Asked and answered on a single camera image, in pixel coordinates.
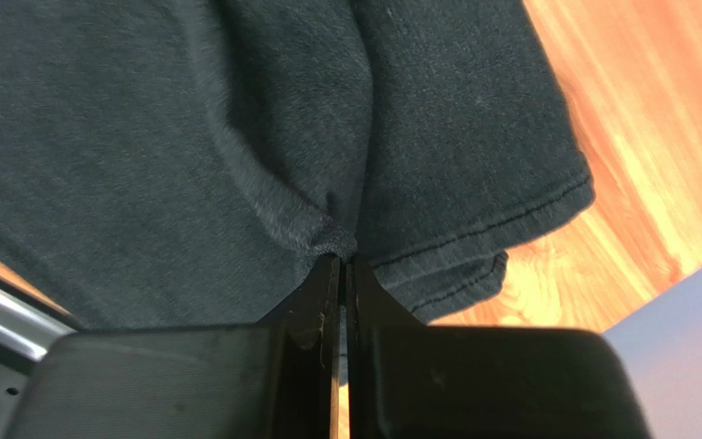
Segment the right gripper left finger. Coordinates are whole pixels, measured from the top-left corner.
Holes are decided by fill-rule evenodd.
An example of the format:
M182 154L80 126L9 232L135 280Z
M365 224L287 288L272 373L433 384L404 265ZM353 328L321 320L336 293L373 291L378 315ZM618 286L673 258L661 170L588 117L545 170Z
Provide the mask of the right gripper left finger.
M37 364L9 438L334 438L341 262L254 324L84 332Z

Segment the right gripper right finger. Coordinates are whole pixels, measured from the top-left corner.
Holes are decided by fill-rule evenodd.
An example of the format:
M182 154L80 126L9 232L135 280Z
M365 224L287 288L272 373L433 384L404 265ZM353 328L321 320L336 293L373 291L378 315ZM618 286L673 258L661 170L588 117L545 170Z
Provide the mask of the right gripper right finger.
M624 367L578 329L425 325L345 268L354 438L648 438Z

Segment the black denim trousers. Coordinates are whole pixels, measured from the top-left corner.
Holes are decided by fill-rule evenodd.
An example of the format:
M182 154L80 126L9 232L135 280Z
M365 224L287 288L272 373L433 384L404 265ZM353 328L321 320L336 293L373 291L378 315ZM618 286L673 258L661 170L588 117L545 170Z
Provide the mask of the black denim trousers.
M325 253L429 322L594 196L519 1L0 1L0 261L85 327L255 321Z

